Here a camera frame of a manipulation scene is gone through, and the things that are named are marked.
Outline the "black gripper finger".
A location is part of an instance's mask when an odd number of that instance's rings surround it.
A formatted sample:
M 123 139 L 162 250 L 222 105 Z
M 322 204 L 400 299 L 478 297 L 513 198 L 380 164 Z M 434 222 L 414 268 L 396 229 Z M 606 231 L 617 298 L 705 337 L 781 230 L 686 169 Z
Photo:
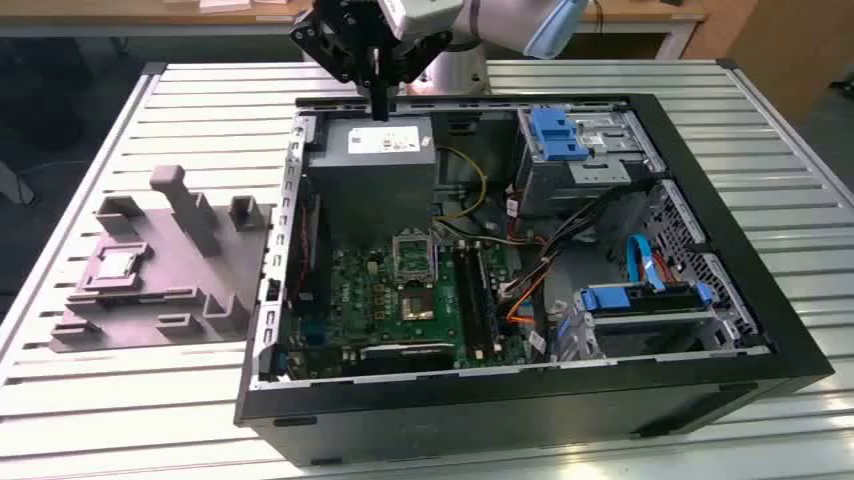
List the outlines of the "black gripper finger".
M 398 39 L 392 32 L 381 42 L 381 120 L 388 121 L 396 110 L 401 83 L 412 83 L 424 73 L 453 40 L 450 30 L 426 35 L 413 41 Z
M 318 9 L 313 8 L 298 20 L 290 38 L 303 53 L 341 82 L 352 82 L 369 100 L 372 117 L 382 120 L 382 89 L 378 88 L 373 61 L 364 47 L 346 46 L 333 27 L 325 23 Z

